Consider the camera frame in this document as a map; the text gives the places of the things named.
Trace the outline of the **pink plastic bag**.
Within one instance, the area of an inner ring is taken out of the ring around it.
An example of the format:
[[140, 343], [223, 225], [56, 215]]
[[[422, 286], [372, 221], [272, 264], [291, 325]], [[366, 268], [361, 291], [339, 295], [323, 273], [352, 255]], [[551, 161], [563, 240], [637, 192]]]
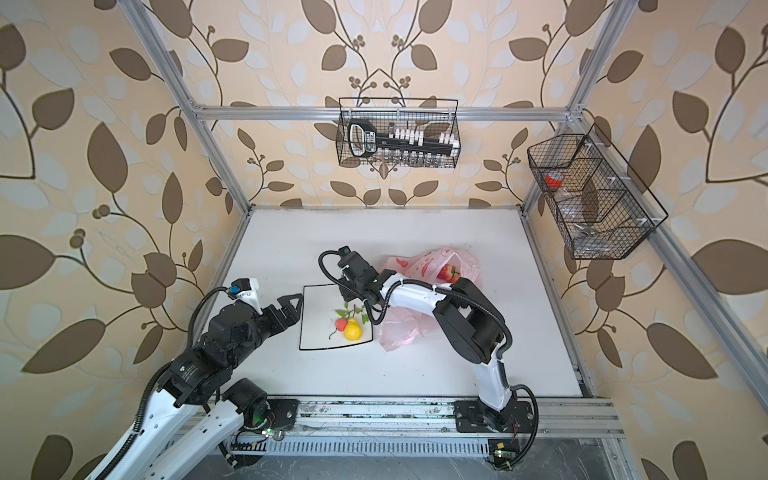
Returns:
[[455, 265], [460, 279], [468, 279], [476, 286], [482, 286], [482, 270], [479, 259], [467, 250], [441, 247], [413, 257], [390, 256], [382, 264], [403, 277], [417, 281], [395, 289], [389, 300], [384, 320], [376, 328], [379, 343], [385, 351], [391, 352], [413, 343], [419, 337], [438, 329], [432, 316], [434, 306], [418, 303], [418, 310], [402, 306], [406, 291], [418, 294], [432, 294], [432, 286], [447, 288], [451, 283], [441, 283], [437, 274], [445, 264]]

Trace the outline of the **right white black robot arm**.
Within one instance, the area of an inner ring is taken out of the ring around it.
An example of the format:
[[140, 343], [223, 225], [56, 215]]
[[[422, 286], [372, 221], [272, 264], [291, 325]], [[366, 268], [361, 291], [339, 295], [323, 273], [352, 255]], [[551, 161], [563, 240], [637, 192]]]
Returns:
[[530, 452], [540, 425], [540, 409], [533, 390], [508, 381], [504, 354], [513, 336], [503, 315], [473, 281], [429, 283], [408, 278], [391, 269], [376, 270], [359, 253], [344, 246], [319, 254], [323, 275], [339, 287], [344, 300], [362, 302], [363, 314], [373, 326], [383, 324], [388, 311], [404, 308], [436, 320], [453, 350], [475, 366], [478, 399], [466, 415], [484, 430], [511, 434], [528, 424], [525, 443], [497, 447], [489, 453], [490, 464], [512, 471]]

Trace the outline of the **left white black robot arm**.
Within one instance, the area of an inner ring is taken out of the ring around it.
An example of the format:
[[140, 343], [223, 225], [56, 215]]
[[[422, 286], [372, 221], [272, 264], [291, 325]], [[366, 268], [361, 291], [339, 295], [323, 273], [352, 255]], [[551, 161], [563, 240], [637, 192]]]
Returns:
[[88, 478], [182, 479], [213, 450], [235, 464], [228, 444], [242, 431], [264, 441], [292, 427], [297, 402], [271, 406], [262, 388], [232, 375], [267, 339], [300, 320], [304, 298], [286, 295], [260, 307], [245, 279], [225, 292], [231, 303], [151, 377], [132, 425]]

